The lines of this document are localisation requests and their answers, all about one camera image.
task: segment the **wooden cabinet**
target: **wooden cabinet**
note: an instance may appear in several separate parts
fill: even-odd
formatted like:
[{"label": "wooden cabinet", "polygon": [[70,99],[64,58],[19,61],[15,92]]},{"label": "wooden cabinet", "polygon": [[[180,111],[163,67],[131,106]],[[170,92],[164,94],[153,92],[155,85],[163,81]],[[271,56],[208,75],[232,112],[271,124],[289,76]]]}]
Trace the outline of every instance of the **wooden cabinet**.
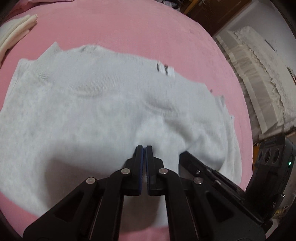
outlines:
[{"label": "wooden cabinet", "polygon": [[252,0],[199,0],[187,14],[214,35]]}]

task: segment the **knit fabric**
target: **knit fabric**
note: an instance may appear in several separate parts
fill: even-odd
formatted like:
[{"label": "knit fabric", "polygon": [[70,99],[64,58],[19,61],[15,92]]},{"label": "knit fabric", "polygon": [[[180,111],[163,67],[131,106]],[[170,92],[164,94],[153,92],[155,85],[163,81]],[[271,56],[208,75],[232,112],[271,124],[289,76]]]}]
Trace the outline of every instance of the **knit fabric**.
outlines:
[{"label": "knit fabric", "polygon": [[[175,172],[188,150],[239,184],[240,151],[223,97],[158,65],[95,45],[62,51],[56,43],[35,61],[20,60],[0,112],[0,192],[42,215],[87,177],[122,168],[137,145],[152,145]],[[142,220],[167,225],[164,199],[145,205],[131,207],[134,217],[145,209]],[[139,224],[127,216],[128,225]]]}]

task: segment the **bed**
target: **bed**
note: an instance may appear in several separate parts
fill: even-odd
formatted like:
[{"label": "bed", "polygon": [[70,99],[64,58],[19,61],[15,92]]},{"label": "bed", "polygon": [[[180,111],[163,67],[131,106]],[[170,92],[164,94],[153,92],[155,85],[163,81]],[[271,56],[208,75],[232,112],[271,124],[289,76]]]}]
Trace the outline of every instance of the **bed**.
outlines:
[{"label": "bed", "polygon": [[[38,24],[5,56],[0,69],[0,108],[21,58],[37,59],[53,42],[64,50],[97,44],[113,51],[157,59],[189,80],[205,83],[213,95],[223,95],[242,157],[245,189],[252,176],[252,132],[248,109],[231,66],[211,36],[187,16],[153,0],[75,0],[39,5],[15,16],[38,15]],[[38,217],[0,193],[0,210],[22,235]],[[168,240],[168,228],[146,228],[121,235],[121,240]]]}]

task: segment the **folded towel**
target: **folded towel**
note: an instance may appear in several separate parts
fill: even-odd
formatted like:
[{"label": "folded towel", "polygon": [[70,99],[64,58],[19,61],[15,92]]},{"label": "folded towel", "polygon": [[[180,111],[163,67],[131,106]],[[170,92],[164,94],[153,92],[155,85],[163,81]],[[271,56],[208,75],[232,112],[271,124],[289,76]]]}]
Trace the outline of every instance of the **folded towel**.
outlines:
[{"label": "folded towel", "polygon": [[37,15],[35,14],[12,19],[0,27],[0,67],[6,51],[26,36],[30,28],[36,24]]}]

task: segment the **metal screw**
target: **metal screw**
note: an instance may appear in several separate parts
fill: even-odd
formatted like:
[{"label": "metal screw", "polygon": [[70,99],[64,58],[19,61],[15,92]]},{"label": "metal screw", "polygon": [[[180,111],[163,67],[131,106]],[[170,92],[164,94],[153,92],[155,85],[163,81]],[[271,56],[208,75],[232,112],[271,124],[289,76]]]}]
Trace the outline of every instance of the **metal screw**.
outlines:
[{"label": "metal screw", "polygon": [[167,174],[167,173],[168,173],[168,169],[166,169],[166,168],[160,168],[160,169],[158,170],[158,172],[159,172],[160,174]]},{"label": "metal screw", "polygon": [[123,169],[121,170],[121,173],[124,174],[124,175],[127,175],[127,174],[129,174],[130,172],[131,172],[131,170],[128,169],[128,168],[123,168]]},{"label": "metal screw", "polygon": [[87,184],[94,184],[96,182],[96,179],[93,178],[93,177],[89,177],[87,180],[86,180],[86,183]]},{"label": "metal screw", "polygon": [[194,182],[195,184],[200,185],[200,184],[203,183],[203,179],[202,179],[201,177],[195,177],[195,178],[193,179],[193,182]]}]

